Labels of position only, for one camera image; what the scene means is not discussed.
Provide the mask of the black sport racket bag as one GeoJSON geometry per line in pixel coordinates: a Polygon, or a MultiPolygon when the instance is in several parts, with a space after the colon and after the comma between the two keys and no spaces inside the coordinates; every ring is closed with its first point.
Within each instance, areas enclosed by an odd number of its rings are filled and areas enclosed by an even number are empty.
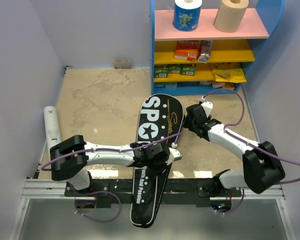
{"type": "MultiPolygon", "coordinates": [[[[184,121],[182,103],[168,94],[154,94],[141,105],[136,143],[131,147],[161,140],[168,148],[179,140],[184,121]]],[[[159,211],[171,166],[154,170],[149,166],[134,167],[130,221],[139,228],[153,225],[159,211]]]]}

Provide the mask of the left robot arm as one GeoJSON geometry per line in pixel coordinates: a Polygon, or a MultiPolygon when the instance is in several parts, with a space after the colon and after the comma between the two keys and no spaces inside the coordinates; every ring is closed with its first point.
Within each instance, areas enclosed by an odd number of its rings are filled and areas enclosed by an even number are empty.
{"type": "Polygon", "coordinates": [[[164,142],[133,142],[121,146],[97,145],[84,141],[82,135],[64,140],[49,150],[53,181],[68,181],[82,196],[94,190],[91,175],[83,170],[89,165],[118,165],[153,170],[161,174],[174,160],[164,142]]]}

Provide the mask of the white shuttlecock tube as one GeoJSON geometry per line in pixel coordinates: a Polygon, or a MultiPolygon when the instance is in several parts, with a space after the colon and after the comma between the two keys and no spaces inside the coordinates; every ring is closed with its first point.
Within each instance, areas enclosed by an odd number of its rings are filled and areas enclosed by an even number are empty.
{"type": "Polygon", "coordinates": [[[43,115],[47,148],[50,149],[62,141],[57,110],[54,106],[46,106],[43,115]]]}

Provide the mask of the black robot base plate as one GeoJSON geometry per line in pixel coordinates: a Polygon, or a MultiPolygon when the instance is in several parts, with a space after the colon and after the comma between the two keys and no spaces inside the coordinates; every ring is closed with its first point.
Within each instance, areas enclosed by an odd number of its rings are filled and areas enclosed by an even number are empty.
{"type": "Polygon", "coordinates": [[[75,193],[69,184],[66,185],[64,195],[66,197],[93,197],[94,192],[100,190],[96,197],[98,208],[108,208],[117,203],[114,196],[118,196],[122,204],[131,204],[138,200],[143,206],[165,205],[196,205],[196,207],[210,207],[220,204],[226,197],[241,197],[242,192],[235,188],[213,188],[213,180],[208,178],[172,178],[168,179],[159,195],[159,191],[146,188],[142,190],[141,198],[133,197],[132,179],[93,179],[92,189],[88,192],[75,193]]]}

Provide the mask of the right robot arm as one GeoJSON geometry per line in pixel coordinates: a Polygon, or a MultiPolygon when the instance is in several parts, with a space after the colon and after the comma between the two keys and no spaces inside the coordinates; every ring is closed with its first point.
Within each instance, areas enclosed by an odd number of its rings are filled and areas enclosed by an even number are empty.
{"type": "Polygon", "coordinates": [[[259,143],[231,131],[210,116],[208,103],[197,103],[186,108],[183,127],[198,137],[219,145],[242,160],[243,170],[225,170],[213,177],[213,192],[225,196],[232,188],[249,188],[261,194],[286,177],[272,143],[259,143]]]}

